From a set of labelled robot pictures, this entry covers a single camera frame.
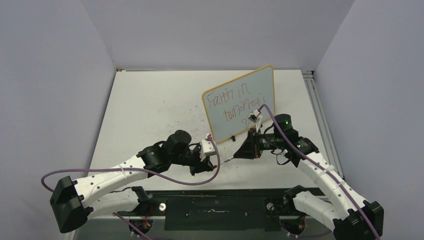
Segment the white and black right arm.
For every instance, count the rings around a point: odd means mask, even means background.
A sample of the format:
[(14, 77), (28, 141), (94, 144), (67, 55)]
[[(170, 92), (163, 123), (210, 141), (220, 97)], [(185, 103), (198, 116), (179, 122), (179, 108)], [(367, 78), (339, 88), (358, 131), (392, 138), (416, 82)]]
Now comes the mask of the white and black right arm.
[(300, 136), (292, 126), (291, 116), (274, 116), (272, 133), (261, 131), (262, 115), (256, 110), (248, 115), (256, 125), (247, 132), (235, 159), (258, 159), (264, 151), (281, 154), (308, 176), (327, 198), (322, 200), (298, 185), (283, 193), (282, 208), (289, 214), (303, 213), (326, 226), (337, 240), (379, 240), (383, 235), (384, 209), (369, 202), (338, 175), (319, 148)]

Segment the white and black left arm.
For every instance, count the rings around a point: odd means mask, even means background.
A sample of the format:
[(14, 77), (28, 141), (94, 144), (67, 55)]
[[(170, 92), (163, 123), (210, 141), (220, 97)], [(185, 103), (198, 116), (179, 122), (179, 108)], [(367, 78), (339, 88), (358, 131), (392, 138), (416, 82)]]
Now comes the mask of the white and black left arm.
[(180, 185), (188, 185), (165, 176), (172, 164), (188, 166), (191, 175), (214, 171), (219, 166), (210, 161), (218, 155), (218, 148), (211, 134), (197, 143), (191, 135), (177, 130), (166, 140), (145, 147), (122, 163), (102, 169), (91, 169), (91, 175), (72, 179), (61, 178), (55, 188), (48, 188), (52, 195), (49, 203), (60, 233), (69, 233), (84, 225), (89, 219), (117, 212), (134, 212), (144, 215), (149, 210), (148, 196), (141, 187), (122, 187), (136, 181), (158, 176)]

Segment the yellow framed whiteboard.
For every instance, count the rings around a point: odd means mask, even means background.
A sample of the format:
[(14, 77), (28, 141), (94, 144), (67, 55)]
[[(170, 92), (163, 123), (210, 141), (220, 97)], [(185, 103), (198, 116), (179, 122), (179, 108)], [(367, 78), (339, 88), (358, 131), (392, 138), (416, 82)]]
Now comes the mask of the yellow framed whiteboard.
[(213, 139), (227, 141), (256, 125), (248, 115), (263, 104), (275, 112), (274, 68), (266, 65), (222, 83), (206, 90), (201, 99)]

